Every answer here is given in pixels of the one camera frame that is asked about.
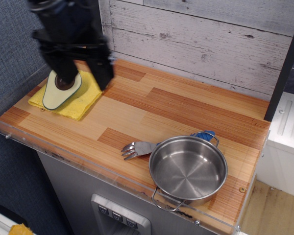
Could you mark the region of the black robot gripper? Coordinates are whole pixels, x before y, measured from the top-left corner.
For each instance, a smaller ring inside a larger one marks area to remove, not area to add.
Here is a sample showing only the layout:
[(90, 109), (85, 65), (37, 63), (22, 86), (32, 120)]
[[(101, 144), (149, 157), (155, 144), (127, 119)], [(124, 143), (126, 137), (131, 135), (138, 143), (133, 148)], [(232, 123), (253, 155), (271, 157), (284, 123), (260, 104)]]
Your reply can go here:
[[(43, 28), (33, 31), (33, 38), (57, 48), (87, 47), (95, 57), (86, 63), (99, 88), (104, 91), (114, 78), (115, 57), (102, 33), (96, 0), (30, 0), (29, 9)], [(73, 85), (78, 73), (71, 58), (59, 51), (43, 53), (45, 61), (56, 73), (56, 85)]]

